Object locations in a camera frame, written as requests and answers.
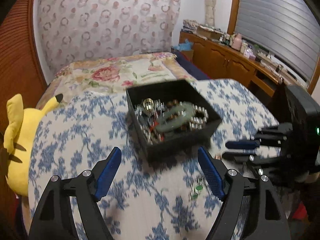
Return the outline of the green jade bangle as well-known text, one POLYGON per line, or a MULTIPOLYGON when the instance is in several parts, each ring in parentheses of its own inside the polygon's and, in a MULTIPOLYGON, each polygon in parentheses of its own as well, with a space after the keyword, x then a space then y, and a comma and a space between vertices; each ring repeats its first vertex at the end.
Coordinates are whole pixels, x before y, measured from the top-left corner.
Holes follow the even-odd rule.
POLYGON ((158 133, 171 132, 190 122, 194 115, 192 103, 182 102, 160 115, 155 129, 158 133))

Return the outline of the black open jewelry box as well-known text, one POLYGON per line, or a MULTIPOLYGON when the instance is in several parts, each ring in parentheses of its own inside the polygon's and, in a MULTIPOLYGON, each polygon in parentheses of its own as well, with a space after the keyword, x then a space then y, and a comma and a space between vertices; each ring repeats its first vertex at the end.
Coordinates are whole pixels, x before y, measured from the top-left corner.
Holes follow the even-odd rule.
POLYGON ((126 89, 127 104, 148 161, 206 144, 222 119, 185 80, 126 89))

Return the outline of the wooden sideboard cabinet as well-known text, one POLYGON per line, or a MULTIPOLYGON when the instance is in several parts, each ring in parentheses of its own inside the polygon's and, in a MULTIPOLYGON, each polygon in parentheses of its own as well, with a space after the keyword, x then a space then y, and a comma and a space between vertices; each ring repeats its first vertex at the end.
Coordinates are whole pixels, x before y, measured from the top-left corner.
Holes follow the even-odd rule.
POLYGON ((270 70, 229 46, 181 31, 179 42, 186 40, 193 43, 192 63, 211 79, 233 79, 251 90, 262 90, 270 97, 284 84, 270 70))

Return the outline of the blue floral tablecloth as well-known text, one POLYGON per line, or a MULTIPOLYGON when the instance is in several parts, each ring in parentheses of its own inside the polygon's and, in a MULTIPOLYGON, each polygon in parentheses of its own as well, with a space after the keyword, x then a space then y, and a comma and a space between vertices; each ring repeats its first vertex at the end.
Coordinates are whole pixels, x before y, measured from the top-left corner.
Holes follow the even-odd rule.
POLYGON ((201 174, 197 148, 148 159, 125 93, 83 92, 40 121, 29 165, 29 212, 51 176, 75 177, 114 147, 121 150, 121 165, 98 204, 114 239, 207 237, 221 202, 208 187, 189 198, 201 174))

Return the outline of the pink tissue box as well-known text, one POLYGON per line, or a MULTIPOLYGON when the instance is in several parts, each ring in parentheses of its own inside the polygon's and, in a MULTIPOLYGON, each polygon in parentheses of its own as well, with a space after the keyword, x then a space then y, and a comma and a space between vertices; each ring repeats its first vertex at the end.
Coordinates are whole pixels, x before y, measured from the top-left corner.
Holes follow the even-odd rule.
POLYGON ((253 50, 248 47, 244 50, 243 55, 245 58, 250 59, 250 60, 255 60, 255 58, 256 58, 256 56, 253 53, 253 50))

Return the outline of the pink thermos bottle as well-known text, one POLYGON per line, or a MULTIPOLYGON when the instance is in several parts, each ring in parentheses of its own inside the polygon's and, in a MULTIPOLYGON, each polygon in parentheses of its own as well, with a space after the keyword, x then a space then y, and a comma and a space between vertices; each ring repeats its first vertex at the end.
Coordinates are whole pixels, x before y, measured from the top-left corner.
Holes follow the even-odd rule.
POLYGON ((241 45, 242 45, 242 35, 240 33, 233 34, 231 47, 237 51, 240 51, 241 45))

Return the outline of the yellow Pikachu plush toy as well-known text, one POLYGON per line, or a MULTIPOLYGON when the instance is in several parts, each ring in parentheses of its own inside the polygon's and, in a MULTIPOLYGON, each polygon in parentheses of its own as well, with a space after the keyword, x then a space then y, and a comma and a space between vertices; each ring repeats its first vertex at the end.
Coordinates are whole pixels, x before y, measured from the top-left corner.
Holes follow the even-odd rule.
POLYGON ((63 95, 52 97, 43 109, 24 108, 21 94, 7 101, 9 124, 4 132, 1 164, 8 186, 18 196, 28 195, 31 150, 41 119, 59 107, 63 95))

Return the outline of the blue tissue gift bag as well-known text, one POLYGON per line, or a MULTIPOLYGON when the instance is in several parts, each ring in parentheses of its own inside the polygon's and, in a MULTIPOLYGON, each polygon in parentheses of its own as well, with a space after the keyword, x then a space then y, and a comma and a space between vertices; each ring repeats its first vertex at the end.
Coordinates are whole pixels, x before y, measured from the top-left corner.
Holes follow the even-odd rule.
POLYGON ((180 52, 188 61, 192 61, 194 55, 193 45, 193 42, 185 39, 184 43, 179 43, 176 46, 172 46, 171 51, 180 52))

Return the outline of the cardboard box on sideboard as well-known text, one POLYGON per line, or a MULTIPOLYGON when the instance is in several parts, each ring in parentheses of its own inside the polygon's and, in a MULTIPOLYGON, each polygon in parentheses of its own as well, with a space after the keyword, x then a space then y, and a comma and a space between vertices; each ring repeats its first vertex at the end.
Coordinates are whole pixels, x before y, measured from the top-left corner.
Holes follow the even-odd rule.
POLYGON ((219 40, 220 37, 224 35, 224 33, 220 30, 204 27, 201 25, 197 27, 196 34, 211 40, 219 40))

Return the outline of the grey window roller blind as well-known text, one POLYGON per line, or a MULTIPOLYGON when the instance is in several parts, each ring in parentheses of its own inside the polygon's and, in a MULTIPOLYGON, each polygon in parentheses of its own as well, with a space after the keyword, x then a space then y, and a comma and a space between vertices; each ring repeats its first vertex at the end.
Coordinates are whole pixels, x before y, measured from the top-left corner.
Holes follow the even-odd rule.
POLYGON ((319 54, 319 24, 303 0, 240 0, 235 31, 272 51, 307 81, 319 54))

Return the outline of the floral bed cover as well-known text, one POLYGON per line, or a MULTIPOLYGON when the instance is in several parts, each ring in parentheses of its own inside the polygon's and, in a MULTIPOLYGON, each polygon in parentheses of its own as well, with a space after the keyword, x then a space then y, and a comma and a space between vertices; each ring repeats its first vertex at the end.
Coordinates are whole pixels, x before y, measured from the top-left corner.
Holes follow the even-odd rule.
POLYGON ((171 80, 196 81, 171 52, 78 61, 63 67, 37 103, 42 109, 47 101, 63 94, 64 105, 85 91, 103 94, 122 93, 127 87, 171 80))

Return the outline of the wooden louvered wardrobe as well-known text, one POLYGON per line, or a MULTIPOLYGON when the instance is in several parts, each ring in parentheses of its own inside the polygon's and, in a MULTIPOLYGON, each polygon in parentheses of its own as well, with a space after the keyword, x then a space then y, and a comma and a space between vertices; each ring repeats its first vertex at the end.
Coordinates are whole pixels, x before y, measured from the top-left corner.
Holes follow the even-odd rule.
POLYGON ((7 101, 20 93, 35 107, 47 89, 37 54, 34 0, 1 0, 1 134, 8 125, 7 101))

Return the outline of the circle pattern sheer curtain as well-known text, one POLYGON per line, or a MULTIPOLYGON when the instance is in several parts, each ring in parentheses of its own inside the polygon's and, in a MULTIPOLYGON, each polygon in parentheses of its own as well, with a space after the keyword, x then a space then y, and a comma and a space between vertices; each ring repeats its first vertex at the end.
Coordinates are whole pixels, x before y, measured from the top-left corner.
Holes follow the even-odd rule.
POLYGON ((37 23, 52 74, 76 61, 171 47, 181 0, 37 0, 37 23))

